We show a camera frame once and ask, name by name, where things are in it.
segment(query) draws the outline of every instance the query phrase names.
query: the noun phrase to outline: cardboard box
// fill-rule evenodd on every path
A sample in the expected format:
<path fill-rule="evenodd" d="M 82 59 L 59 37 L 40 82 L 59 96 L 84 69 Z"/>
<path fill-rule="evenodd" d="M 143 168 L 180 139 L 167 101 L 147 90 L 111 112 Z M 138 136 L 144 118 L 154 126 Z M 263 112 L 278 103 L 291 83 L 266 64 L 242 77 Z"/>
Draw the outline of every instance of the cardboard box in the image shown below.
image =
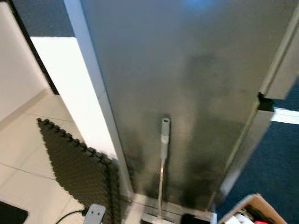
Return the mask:
<path fill-rule="evenodd" d="M 266 202 L 260 194 L 248 195 L 240 201 L 228 214 L 226 214 L 218 224 L 224 223 L 242 208 L 251 205 L 259 209 L 265 216 L 272 218 L 276 224 L 286 224 L 286 221 L 275 211 L 275 209 Z"/>

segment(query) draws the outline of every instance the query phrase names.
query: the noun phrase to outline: blue carpet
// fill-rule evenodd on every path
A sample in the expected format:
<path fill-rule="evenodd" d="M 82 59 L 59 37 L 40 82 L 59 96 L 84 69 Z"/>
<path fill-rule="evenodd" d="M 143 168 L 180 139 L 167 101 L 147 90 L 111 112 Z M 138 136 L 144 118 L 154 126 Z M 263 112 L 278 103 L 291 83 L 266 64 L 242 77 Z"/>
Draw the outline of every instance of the blue carpet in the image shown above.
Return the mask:
<path fill-rule="evenodd" d="M 285 108 L 291 111 L 299 111 L 299 77 L 291 88 L 285 100 L 274 100 L 275 106 Z"/>
<path fill-rule="evenodd" d="M 13 0 L 29 36 L 74 36 L 63 0 Z"/>
<path fill-rule="evenodd" d="M 246 195 L 260 193 L 289 224 L 299 217 L 299 125 L 272 122 L 225 202 L 221 218 Z"/>

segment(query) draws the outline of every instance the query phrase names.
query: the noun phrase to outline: black cable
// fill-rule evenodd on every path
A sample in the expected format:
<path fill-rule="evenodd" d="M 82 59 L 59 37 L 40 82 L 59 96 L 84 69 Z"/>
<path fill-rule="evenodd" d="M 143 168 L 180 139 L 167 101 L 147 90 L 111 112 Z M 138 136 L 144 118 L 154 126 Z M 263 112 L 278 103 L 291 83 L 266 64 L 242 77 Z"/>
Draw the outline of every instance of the black cable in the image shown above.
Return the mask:
<path fill-rule="evenodd" d="M 77 212 L 81 212 L 81 213 L 83 213 L 83 212 L 85 212 L 85 209 L 84 209 L 84 210 L 72 211 L 72 212 L 66 214 L 65 216 L 61 217 L 55 224 L 60 223 L 65 217 L 67 217 L 67 216 L 69 216 L 69 215 L 71 215 L 71 214 L 77 213 Z"/>

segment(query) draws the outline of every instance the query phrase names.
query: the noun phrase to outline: baseboard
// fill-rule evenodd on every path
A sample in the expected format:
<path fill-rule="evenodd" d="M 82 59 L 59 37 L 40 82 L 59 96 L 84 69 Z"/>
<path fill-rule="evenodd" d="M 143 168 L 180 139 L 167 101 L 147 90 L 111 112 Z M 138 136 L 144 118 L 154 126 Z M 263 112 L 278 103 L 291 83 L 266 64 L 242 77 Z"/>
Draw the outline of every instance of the baseboard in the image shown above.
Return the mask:
<path fill-rule="evenodd" d="M 26 103 L 24 103 L 22 106 L 20 106 L 16 110 L 14 110 L 11 114 L 9 114 L 3 120 L 0 121 L 0 130 L 5 128 L 12 121 L 14 121 L 17 117 L 19 117 L 26 110 L 28 110 L 30 107 L 32 107 L 34 104 L 36 104 L 38 101 L 40 101 L 42 98 L 44 98 L 48 94 L 52 94 L 51 90 L 44 89 L 44 90 L 40 91 L 37 95 L 35 95 L 33 98 L 28 100 Z"/>
<path fill-rule="evenodd" d="M 135 194 L 133 202 L 147 205 L 149 207 L 157 208 L 158 200 L 154 198 L 149 198 L 145 195 Z M 188 209 L 181 205 L 173 204 L 170 202 L 163 202 L 162 208 L 164 211 L 175 213 L 178 215 L 183 215 L 185 213 L 194 215 L 202 220 L 210 221 L 212 219 L 212 213 L 209 211 L 199 211 L 195 209 Z"/>

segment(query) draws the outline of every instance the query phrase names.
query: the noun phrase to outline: black foam mat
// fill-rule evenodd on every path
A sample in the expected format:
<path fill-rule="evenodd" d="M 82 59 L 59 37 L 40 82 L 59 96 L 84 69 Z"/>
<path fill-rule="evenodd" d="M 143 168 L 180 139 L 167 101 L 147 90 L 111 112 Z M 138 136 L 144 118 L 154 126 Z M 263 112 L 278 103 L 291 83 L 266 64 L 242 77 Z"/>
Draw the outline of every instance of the black foam mat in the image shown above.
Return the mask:
<path fill-rule="evenodd" d="M 57 182 L 89 208 L 106 207 L 104 224 L 120 224 L 119 173 L 116 160 L 88 148 L 48 119 L 37 119 Z"/>

